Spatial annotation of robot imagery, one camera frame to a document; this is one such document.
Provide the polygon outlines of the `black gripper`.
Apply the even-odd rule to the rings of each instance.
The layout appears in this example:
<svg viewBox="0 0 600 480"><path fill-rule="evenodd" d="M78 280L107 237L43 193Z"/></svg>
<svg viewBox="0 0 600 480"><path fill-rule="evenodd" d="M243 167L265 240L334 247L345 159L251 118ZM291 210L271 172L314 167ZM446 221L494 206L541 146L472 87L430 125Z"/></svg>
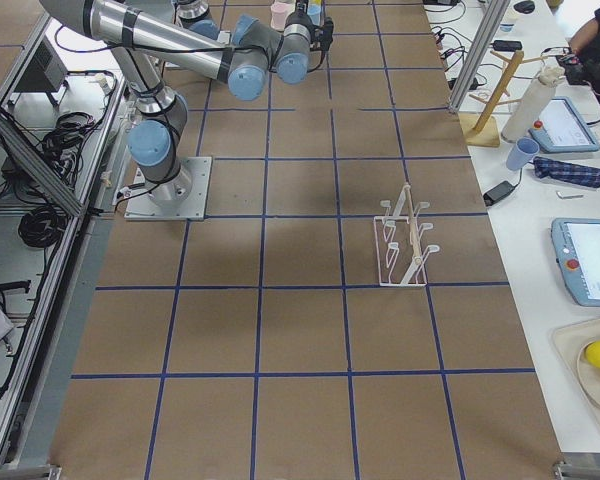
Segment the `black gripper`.
<svg viewBox="0 0 600 480"><path fill-rule="evenodd" d="M294 12L306 14L308 12L309 1L308 0L296 0Z"/></svg>

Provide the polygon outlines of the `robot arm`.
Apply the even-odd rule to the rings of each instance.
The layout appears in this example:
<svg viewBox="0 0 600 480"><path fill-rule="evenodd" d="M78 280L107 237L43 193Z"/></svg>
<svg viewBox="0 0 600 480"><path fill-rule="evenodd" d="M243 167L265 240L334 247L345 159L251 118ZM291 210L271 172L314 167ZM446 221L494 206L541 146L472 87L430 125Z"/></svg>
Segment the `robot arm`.
<svg viewBox="0 0 600 480"><path fill-rule="evenodd" d="M187 122L183 98L167 86L155 59L226 84L242 101L257 99L270 72L287 84L303 81L317 27L298 1L282 31L243 15L228 44L162 21L121 1L45 1L62 26L106 43L137 99L141 122L127 137L146 194L157 205L176 205L194 184L176 150Z"/></svg>
<svg viewBox="0 0 600 480"><path fill-rule="evenodd" d="M173 4L180 26L212 40L218 38L219 28L206 1L176 0Z"/></svg>

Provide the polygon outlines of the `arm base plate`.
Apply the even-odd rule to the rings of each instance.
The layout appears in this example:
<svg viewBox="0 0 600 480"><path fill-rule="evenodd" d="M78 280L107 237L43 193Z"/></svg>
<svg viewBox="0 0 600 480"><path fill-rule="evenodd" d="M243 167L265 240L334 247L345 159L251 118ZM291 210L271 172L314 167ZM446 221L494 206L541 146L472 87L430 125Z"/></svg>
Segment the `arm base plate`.
<svg viewBox="0 0 600 480"><path fill-rule="evenodd" d="M129 221L179 221L204 219L212 169L211 157L179 157L181 169L172 181L150 194L152 183L132 194L124 217Z"/></svg>

